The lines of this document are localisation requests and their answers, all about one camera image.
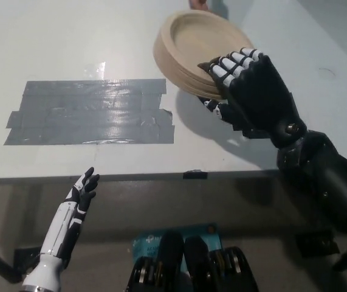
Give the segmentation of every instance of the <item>plate stack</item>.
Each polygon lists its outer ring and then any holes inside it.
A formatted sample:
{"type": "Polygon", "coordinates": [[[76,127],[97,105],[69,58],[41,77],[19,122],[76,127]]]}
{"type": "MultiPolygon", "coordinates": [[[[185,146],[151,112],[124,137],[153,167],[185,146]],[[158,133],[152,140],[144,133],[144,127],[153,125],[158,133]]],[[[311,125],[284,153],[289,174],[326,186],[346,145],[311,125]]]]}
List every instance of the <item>plate stack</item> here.
{"type": "Polygon", "coordinates": [[[221,99],[211,77],[198,67],[242,47],[248,37],[227,20],[210,12],[189,10],[169,17],[154,43],[154,59],[164,76],[191,94],[221,99]]]}

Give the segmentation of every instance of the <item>tape patch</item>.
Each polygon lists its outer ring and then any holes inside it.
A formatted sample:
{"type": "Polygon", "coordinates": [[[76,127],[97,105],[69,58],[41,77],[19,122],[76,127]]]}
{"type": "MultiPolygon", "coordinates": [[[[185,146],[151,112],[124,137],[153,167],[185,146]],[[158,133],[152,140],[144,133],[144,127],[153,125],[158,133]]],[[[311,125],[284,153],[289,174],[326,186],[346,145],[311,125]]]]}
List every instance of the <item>tape patch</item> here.
{"type": "Polygon", "coordinates": [[[27,82],[4,145],[172,144],[165,79],[27,82]]]}

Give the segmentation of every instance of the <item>white and black robotic arm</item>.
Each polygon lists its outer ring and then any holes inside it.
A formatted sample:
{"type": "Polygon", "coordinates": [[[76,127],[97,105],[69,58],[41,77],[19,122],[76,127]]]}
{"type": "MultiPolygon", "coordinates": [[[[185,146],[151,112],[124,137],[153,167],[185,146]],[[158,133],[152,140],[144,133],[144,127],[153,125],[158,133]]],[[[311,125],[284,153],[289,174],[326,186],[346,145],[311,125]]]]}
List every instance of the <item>white and black robotic arm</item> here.
{"type": "Polygon", "coordinates": [[[78,240],[99,175],[93,175],[91,167],[83,174],[60,204],[46,234],[40,252],[40,262],[26,277],[23,292],[59,292],[60,274],[67,268],[78,240]]]}

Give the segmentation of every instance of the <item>white table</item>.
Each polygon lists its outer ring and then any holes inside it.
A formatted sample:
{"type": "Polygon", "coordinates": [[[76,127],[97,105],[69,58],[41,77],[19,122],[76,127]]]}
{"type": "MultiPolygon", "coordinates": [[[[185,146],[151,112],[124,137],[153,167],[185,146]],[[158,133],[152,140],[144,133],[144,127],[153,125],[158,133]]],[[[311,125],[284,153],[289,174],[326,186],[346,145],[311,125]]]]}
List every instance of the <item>white table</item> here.
{"type": "MultiPolygon", "coordinates": [[[[225,0],[229,19],[269,54],[308,127],[347,157],[347,1],[225,0]]],[[[187,0],[0,0],[0,181],[61,180],[95,166],[104,179],[208,177],[276,170],[269,140],[247,141],[170,82],[174,144],[3,146],[28,80],[81,80],[106,62],[105,79],[163,78],[152,55],[165,18],[187,0]]]]}

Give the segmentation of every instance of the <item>robotic arm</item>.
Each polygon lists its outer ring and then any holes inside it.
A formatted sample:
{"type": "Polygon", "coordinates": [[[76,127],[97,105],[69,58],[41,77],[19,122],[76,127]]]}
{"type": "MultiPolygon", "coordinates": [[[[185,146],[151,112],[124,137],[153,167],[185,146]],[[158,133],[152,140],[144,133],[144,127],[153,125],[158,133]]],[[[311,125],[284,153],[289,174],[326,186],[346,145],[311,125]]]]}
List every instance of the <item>robotic arm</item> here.
{"type": "MultiPolygon", "coordinates": [[[[243,48],[199,67],[211,75],[228,100],[228,105],[202,100],[207,108],[228,122],[236,122],[239,116],[268,133],[278,148],[281,172],[314,196],[334,225],[347,233],[347,159],[325,134],[307,130],[270,58],[243,48]]],[[[347,254],[334,269],[347,269],[347,254]]]]}
{"type": "Polygon", "coordinates": [[[59,292],[60,274],[67,268],[77,242],[99,175],[91,167],[69,191],[60,204],[46,234],[38,266],[26,277],[22,291],[59,292]]]}

